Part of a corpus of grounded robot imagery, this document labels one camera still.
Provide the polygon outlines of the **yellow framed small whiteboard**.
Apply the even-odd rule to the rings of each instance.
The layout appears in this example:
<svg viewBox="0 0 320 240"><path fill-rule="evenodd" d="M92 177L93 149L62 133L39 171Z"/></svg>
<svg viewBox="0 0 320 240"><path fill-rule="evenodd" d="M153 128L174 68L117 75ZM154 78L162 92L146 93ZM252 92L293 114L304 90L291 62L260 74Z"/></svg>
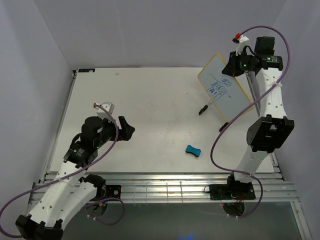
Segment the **yellow framed small whiteboard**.
<svg viewBox="0 0 320 240"><path fill-rule="evenodd" d="M230 122L252 101L235 77L222 73L225 66L225 61L217 53L203 67L197 78L223 120Z"/></svg>

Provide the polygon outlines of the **blue whiteboard eraser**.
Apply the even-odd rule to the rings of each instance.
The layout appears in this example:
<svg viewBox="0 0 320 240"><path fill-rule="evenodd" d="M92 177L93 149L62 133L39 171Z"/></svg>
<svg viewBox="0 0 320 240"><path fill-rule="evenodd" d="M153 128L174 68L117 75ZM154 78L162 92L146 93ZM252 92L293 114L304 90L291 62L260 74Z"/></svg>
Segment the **blue whiteboard eraser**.
<svg viewBox="0 0 320 240"><path fill-rule="evenodd" d="M192 145L187 145L185 152L198 158L202 151L201 149L193 147Z"/></svg>

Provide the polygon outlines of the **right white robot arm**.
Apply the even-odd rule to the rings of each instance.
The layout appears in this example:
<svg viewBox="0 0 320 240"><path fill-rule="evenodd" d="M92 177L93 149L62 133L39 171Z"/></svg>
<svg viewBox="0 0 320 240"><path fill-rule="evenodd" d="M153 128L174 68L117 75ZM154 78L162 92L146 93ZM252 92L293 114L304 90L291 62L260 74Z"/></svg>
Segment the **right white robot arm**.
<svg viewBox="0 0 320 240"><path fill-rule="evenodd" d="M241 74L246 74L248 78L255 77L250 90L257 101L258 119L247 130L247 149L239 165L217 194L223 200L254 200L252 176L263 160L283 145L295 124L287 117L282 87L277 82L283 73L283 59L274 54L274 37L258 37L250 54L246 52L250 48L248 37L237 34L233 42L237 48L230 53L222 73L232 77Z"/></svg>

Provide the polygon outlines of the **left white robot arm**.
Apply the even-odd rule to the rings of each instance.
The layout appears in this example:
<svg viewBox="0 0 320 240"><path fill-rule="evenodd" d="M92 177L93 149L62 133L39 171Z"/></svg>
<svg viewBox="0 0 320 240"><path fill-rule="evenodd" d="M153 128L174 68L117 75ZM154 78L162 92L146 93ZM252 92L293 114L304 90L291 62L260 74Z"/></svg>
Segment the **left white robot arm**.
<svg viewBox="0 0 320 240"><path fill-rule="evenodd" d="M56 182L27 215L17 218L15 225L24 239L60 240L69 221L87 202L106 196L105 179L96 174L84 177L85 167L98 157L98 149L106 142L131 139L135 128L124 116L118 120L120 127L107 118L85 119L63 157Z"/></svg>

